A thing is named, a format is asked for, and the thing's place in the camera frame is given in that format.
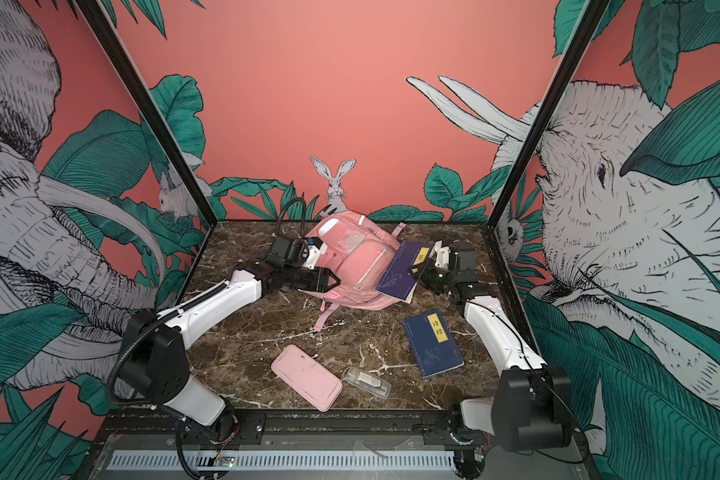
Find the pink student backpack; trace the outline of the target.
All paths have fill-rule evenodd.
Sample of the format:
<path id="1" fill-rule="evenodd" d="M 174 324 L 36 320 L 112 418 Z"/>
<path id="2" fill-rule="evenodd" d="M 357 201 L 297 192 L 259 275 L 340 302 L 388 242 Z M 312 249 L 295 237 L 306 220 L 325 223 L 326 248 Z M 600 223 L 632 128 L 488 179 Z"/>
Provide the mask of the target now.
<path id="1" fill-rule="evenodd" d="M 312 294 L 322 300 L 315 331 L 321 331 L 341 306 L 379 311 L 399 301 L 377 287 L 401 246 L 398 236 L 405 227 L 401 222 L 388 232 L 369 217 L 346 210 L 321 220 L 308 233 L 323 242 L 316 265 L 329 269 L 340 280 L 329 291 Z"/>

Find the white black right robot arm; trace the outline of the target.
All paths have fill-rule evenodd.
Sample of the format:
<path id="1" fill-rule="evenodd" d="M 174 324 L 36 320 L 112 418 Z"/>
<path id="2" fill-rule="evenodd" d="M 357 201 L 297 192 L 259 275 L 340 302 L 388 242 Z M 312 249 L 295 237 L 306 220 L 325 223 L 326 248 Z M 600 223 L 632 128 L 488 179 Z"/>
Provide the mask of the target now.
<path id="1" fill-rule="evenodd" d="M 460 403 L 463 427 L 489 435 L 507 452 L 568 446 L 575 418 L 567 405 L 570 379 L 564 370 L 548 365 L 528 345 L 474 271 L 425 267 L 419 279 L 458 307 L 499 375 L 493 397 Z"/>

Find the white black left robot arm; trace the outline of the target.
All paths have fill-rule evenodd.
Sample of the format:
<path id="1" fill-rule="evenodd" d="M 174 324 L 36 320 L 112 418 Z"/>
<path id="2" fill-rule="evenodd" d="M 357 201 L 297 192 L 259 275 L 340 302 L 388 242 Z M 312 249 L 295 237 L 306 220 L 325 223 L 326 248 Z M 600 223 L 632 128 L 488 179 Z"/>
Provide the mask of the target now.
<path id="1" fill-rule="evenodd" d="M 205 292 L 159 313 L 134 314 L 115 366 L 106 380 L 108 400 L 118 406 L 164 408 L 205 428 L 233 421 L 234 408 L 190 373 L 187 350 L 237 310 L 283 287 L 329 293 L 341 284 L 325 267 L 247 262 Z"/>

